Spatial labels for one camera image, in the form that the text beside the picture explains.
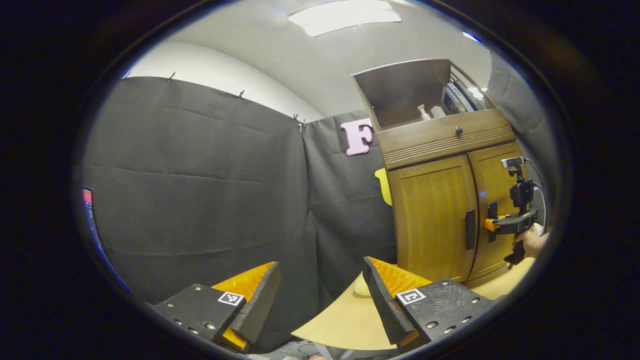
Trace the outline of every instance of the ceiling light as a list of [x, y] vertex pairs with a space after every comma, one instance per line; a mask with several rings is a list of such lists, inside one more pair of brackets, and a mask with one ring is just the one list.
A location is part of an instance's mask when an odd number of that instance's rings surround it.
[[379, 0], [343, 0], [320, 4], [289, 15], [311, 37], [375, 22], [401, 22], [391, 5]]
[[471, 35], [470, 33], [467, 33], [466, 31], [462, 31], [462, 35], [465, 36], [465, 38], [469, 38], [473, 41], [477, 41], [477, 42], [482, 42], [480, 40], [478, 40], [475, 36]]

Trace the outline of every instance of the ceiling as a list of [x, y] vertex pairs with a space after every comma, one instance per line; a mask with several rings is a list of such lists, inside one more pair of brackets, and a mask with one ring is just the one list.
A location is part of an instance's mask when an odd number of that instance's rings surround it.
[[272, 77], [325, 116], [364, 107], [351, 74], [406, 60], [449, 58], [479, 86], [489, 80], [488, 50], [434, 9], [390, 1], [401, 23], [365, 24], [317, 38], [288, 20], [326, 0], [242, 0], [214, 9], [168, 41], [233, 56]]

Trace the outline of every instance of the cabinet drawer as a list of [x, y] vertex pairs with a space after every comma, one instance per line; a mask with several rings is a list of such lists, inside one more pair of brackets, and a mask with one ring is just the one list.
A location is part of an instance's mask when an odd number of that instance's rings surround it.
[[[456, 134], [456, 127], [462, 134]], [[376, 134], [387, 170], [515, 140], [499, 109], [414, 122]]]

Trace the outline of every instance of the red sticker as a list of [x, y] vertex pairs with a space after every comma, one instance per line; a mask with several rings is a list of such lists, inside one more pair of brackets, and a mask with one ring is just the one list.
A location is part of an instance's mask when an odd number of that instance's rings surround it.
[[82, 196], [85, 202], [88, 202], [89, 204], [93, 204], [92, 194], [90, 191], [83, 190]]

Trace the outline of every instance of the gray fabric backdrop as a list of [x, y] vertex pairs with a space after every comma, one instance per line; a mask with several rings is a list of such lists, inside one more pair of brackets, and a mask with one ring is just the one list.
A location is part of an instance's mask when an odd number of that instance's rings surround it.
[[84, 165], [106, 252], [144, 301], [278, 260], [257, 347], [287, 341], [319, 311], [305, 153], [290, 118], [201, 85], [126, 79], [95, 121]]
[[331, 299], [362, 271], [364, 256], [396, 262], [393, 211], [373, 175], [384, 167], [378, 141], [374, 136], [368, 153], [348, 156], [346, 133], [340, 128], [366, 117], [365, 110], [354, 111], [312, 122], [303, 130], [318, 272]]

